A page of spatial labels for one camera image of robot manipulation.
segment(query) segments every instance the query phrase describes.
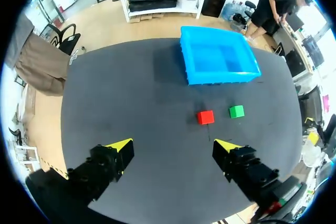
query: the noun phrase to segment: green block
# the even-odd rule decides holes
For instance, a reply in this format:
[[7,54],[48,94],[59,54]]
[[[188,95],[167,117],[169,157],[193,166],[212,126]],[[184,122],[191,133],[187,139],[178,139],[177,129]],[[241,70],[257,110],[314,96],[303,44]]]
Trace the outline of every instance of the green block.
[[242,105],[233,106],[230,108],[230,117],[231,118],[240,118],[245,116],[244,114],[244,107]]

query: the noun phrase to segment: blue tub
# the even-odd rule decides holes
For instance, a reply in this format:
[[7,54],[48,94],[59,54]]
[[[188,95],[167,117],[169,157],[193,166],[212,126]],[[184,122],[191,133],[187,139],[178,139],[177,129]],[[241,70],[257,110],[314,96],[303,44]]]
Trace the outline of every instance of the blue tub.
[[248,82],[261,76],[250,46],[239,33],[183,26],[180,43],[189,85]]

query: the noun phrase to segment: person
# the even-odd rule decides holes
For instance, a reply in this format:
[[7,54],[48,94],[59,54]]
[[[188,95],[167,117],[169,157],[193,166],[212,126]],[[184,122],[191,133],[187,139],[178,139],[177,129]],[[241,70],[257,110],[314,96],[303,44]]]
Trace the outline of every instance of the person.
[[289,13],[296,12],[299,7],[310,3],[311,0],[259,0],[245,38],[252,41],[266,32],[272,33],[276,24],[284,22]]
[[5,64],[45,95],[62,96],[70,56],[33,33],[34,25],[20,14],[9,42]]

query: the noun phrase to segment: cable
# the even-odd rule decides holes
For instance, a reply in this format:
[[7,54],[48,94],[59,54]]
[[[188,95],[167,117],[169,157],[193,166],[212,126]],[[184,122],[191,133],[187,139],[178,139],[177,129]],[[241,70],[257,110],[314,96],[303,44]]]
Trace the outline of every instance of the cable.
[[284,220],[258,220],[257,222],[251,222],[250,224],[258,224],[258,223],[269,223],[269,222],[275,222],[275,223],[282,223],[282,224],[289,224],[288,222]]

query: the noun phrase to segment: red block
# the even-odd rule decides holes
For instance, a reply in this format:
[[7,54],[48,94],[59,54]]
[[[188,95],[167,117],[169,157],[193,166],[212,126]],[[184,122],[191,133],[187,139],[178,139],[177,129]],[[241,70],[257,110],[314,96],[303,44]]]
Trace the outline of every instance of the red block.
[[209,124],[215,122],[214,113],[212,110],[198,112],[197,119],[199,124]]

